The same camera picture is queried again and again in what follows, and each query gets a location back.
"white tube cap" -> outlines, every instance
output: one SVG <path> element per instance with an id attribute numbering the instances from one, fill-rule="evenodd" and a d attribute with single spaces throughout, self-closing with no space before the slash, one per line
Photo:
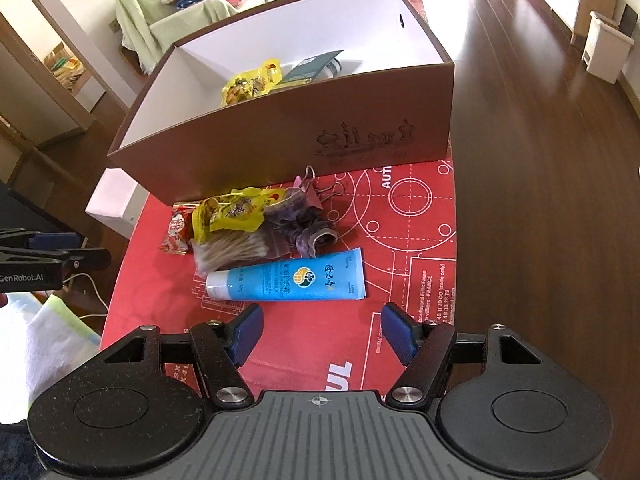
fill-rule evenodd
<path id="1" fill-rule="evenodd" d="M 217 270 L 207 275 L 207 294 L 212 300 L 230 300 L 227 283 L 229 271 Z"/>

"yellow snack package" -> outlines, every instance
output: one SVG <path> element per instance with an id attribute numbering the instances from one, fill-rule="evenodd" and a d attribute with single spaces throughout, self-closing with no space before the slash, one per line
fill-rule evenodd
<path id="1" fill-rule="evenodd" d="M 267 59 L 259 68 L 233 76 L 222 89 L 222 105 L 233 105 L 267 94 L 282 79 L 279 59 Z"/>
<path id="2" fill-rule="evenodd" d="M 284 198 L 286 189 L 259 189 L 246 187 L 233 189 L 231 193 L 215 197 L 218 209 L 209 221 L 209 231 L 233 229 L 254 232 L 264 222 L 265 206 Z"/>
<path id="3" fill-rule="evenodd" d="M 220 209 L 220 204 L 215 197 L 202 200 L 198 207 L 191 215 L 191 222 L 193 223 L 193 240 L 202 245 L 209 238 L 209 223 L 215 215 L 216 211 Z"/>
<path id="4" fill-rule="evenodd" d="M 264 222 L 264 208 L 284 198 L 286 189 L 233 189 L 200 202 L 191 215 L 193 240 L 203 244 L 213 231 L 231 229 L 253 233 Z"/>

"metal screw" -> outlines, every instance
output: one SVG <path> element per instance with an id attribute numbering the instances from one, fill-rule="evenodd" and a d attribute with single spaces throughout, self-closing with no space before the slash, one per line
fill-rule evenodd
<path id="1" fill-rule="evenodd" d="M 227 386 L 218 390 L 216 397 L 222 402 L 242 402 L 249 394 L 244 388 L 238 388 L 237 386 Z"/>
<path id="2" fill-rule="evenodd" d="M 422 392 L 412 386 L 400 386 L 391 393 L 391 396 L 398 402 L 409 404 L 418 402 L 422 398 Z"/>

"white cable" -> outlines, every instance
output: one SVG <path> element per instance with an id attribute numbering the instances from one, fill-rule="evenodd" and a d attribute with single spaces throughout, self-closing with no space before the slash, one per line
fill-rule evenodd
<path id="1" fill-rule="evenodd" d="M 84 319 L 85 317 L 104 317 L 106 314 L 87 314 L 86 316 L 80 316 L 78 319 Z"/>
<path id="2" fill-rule="evenodd" d="M 74 274 L 73 276 L 71 276 L 70 278 L 67 278 L 66 280 L 64 280 L 62 283 L 68 283 L 70 282 L 72 279 L 78 277 L 78 276 L 86 276 L 89 278 L 89 280 L 91 280 L 91 284 L 94 286 L 94 291 L 95 291 L 95 295 L 98 297 L 98 300 L 100 300 L 100 303 L 102 303 L 105 307 L 105 309 L 107 310 L 107 312 L 109 311 L 109 305 L 107 305 L 104 300 L 101 298 L 100 293 L 98 292 L 98 287 L 95 285 L 94 279 L 88 275 L 86 272 L 78 272 L 77 274 Z M 106 316 L 106 314 L 88 314 L 88 316 Z"/>

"blue gripper pad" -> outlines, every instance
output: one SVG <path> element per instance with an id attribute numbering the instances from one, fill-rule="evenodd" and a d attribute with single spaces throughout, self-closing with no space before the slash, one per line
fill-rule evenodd
<path id="1" fill-rule="evenodd" d="M 409 323 L 406 317 L 406 314 L 394 304 L 387 303 L 382 308 L 382 334 L 403 366 L 407 366 L 418 351 L 414 337 L 414 327 L 418 323 L 413 320 Z"/>
<path id="2" fill-rule="evenodd" d="M 55 251 L 58 249 L 79 249 L 82 244 L 76 233 L 38 233 L 28 240 L 30 249 Z"/>
<path id="3" fill-rule="evenodd" d="M 226 347 L 236 368 L 241 367 L 260 340 L 264 327 L 264 314 L 258 304 L 250 305 L 240 316 L 229 323 L 231 343 Z"/>

